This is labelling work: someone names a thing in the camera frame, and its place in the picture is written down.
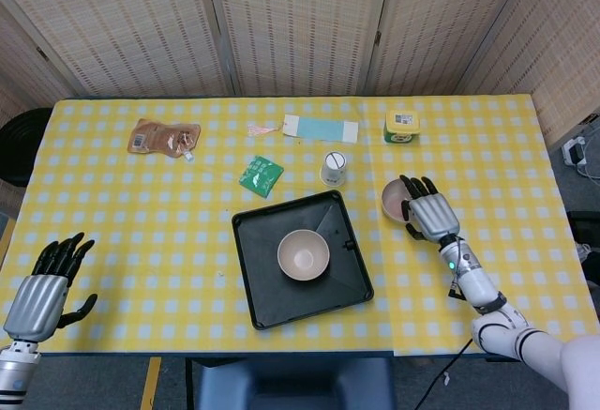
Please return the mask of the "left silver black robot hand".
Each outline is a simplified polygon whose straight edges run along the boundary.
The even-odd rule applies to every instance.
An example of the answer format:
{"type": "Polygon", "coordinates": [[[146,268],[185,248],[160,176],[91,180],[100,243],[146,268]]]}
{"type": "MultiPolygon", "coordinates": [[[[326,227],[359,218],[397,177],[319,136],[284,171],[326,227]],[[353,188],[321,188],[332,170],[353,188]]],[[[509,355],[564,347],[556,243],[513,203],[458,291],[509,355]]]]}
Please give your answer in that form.
{"type": "Polygon", "coordinates": [[[76,311],[64,312],[68,293],[83,259],[95,244],[83,241],[80,232],[63,241],[53,241],[39,255],[11,304],[4,330],[15,342],[41,343],[57,329],[85,318],[98,301],[91,294],[76,311]]]}

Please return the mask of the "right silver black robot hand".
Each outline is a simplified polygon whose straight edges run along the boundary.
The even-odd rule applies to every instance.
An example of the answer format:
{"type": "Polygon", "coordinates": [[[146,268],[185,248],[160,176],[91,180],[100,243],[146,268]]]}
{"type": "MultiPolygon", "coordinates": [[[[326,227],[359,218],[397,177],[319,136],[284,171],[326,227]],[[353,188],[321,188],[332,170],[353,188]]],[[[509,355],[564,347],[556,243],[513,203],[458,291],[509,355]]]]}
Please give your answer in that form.
{"type": "Polygon", "coordinates": [[[399,177],[410,194],[400,204],[409,235],[415,240],[437,243],[441,248],[459,240],[460,224],[446,198],[426,176],[399,177]]]}

